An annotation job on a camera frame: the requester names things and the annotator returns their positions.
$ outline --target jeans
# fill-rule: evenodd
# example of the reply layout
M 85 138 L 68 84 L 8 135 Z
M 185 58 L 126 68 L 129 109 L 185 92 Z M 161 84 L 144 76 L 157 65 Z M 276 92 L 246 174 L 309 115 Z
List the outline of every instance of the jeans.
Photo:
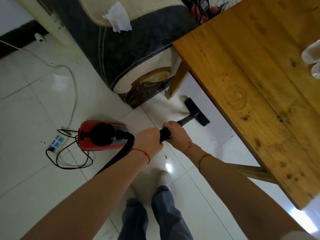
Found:
M 193 240 L 181 212 L 167 186 L 159 186 L 152 197 L 151 207 L 160 227 L 161 240 Z M 123 226 L 118 240 L 146 240 L 148 215 L 137 199 L 127 202 L 122 214 Z

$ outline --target white stitching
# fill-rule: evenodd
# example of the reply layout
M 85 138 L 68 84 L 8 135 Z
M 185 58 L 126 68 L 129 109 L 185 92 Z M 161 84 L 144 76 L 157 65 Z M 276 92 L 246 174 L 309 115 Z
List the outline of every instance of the white stitching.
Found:
M 104 49 L 104 38 L 106 36 L 106 27 L 104 28 L 104 35 L 103 35 L 103 41 L 102 41 L 102 68 L 103 68 L 103 74 L 104 74 L 104 80 L 106 81 L 106 84 L 109 86 L 107 79 L 106 79 L 106 73 L 104 72 L 104 63 L 103 63 L 103 49 Z
M 102 75 L 102 68 L 101 68 L 101 61 L 100 61 L 100 36 L 101 36 L 101 27 L 99 27 L 98 59 L 99 59 L 99 65 L 100 65 L 100 72 Z
M 158 52 L 159 50 L 161 50 L 161 49 L 163 49 L 163 48 L 165 48 L 166 46 L 164 46 L 164 47 L 162 47 L 162 48 L 160 48 L 160 49 L 158 49 L 158 50 L 156 50 L 155 52 L 153 52 L 153 53 L 151 53 L 150 55 L 147 55 L 147 56 L 145 56 L 145 57 L 143 57 L 143 58 L 141 58 L 140 60 L 137 60 L 135 63 L 133 63 L 132 65 L 130 65 L 127 69 L 125 69 L 123 72 L 121 72 L 115 79 L 114 79 L 114 81 L 112 82 L 112 84 L 111 84 L 111 86 L 110 86 L 110 89 L 112 89 L 112 85 L 114 84 L 114 82 L 117 80 L 117 78 L 119 77 L 119 76 L 121 76 L 122 75 L 122 73 L 124 73 L 124 72 L 126 72 L 128 69 L 130 69 L 134 64 L 136 64 L 137 62 L 139 62 L 139 61 L 141 61 L 141 60 L 143 60 L 143 59 L 145 59 L 146 57 L 148 57 L 148 56 L 151 56 L 151 55 L 153 55 L 154 53 L 156 53 L 156 52 Z

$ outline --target vacuum handle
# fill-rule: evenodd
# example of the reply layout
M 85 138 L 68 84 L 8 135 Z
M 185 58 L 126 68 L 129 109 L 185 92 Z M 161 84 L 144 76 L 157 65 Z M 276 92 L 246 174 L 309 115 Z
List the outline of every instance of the vacuum handle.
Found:
M 177 123 L 182 127 L 193 118 L 194 116 L 190 114 L 187 117 L 183 118 L 182 120 L 177 121 Z M 160 143 L 164 142 L 170 137 L 171 137 L 171 132 L 167 127 L 164 127 L 163 129 L 160 130 Z

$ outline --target person's left hand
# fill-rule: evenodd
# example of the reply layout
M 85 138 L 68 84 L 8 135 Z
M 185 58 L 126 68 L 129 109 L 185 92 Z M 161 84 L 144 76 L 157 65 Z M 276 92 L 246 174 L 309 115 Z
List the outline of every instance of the person's left hand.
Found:
M 160 131 L 157 128 L 148 128 L 138 132 L 134 148 L 140 149 L 148 153 L 150 159 L 153 159 L 163 148 L 160 143 Z

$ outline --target white extension cable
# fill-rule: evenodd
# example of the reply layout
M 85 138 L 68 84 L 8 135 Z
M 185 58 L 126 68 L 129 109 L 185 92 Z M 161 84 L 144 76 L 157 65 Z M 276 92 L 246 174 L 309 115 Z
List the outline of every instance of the white extension cable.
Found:
M 43 60 L 41 57 L 39 57 L 39 56 L 37 56 L 36 54 L 32 53 L 31 51 L 27 51 L 27 50 L 24 50 L 24 49 L 15 47 L 14 45 L 9 44 L 9 43 L 7 43 L 7 42 L 4 42 L 4 41 L 2 41 L 2 40 L 0 40 L 0 42 L 4 43 L 4 44 L 6 44 L 6 45 L 9 45 L 9 46 L 11 46 L 11 47 L 13 47 L 13 48 L 15 48 L 15 49 L 17 49 L 17 50 L 21 50 L 21 51 L 26 52 L 26 53 L 28 53 L 28 54 L 30 54 L 30 55 L 33 55 L 34 57 L 36 57 L 36 58 L 38 58 L 39 60 L 41 60 L 44 64 L 46 64 L 48 67 L 51 67 L 51 68 L 65 67 L 65 68 L 68 69 L 68 71 L 70 72 L 71 77 L 72 77 L 73 86 L 74 86 L 74 94 L 75 94 L 74 107 L 73 107 L 73 110 L 72 110 L 72 114 L 71 114 L 71 118 L 70 118 L 69 124 L 68 124 L 68 126 L 67 126 L 67 129 L 69 130 L 69 129 L 70 129 L 69 127 L 70 127 L 71 122 L 72 122 L 72 120 L 73 120 L 73 116 L 74 116 L 74 114 L 75 114 L 76 106 L 77 106 L 77 103 L 78 103 L 78 88 L 77 88 L 76 78 L 75 78 L 75 76 L 74 76 L 73 71 L 72 71 L 68 66 L 66 66 L 66 65 L 54 65 L 54 66 L 52 66 L 52 65 L 48 64 L 45 60 Z

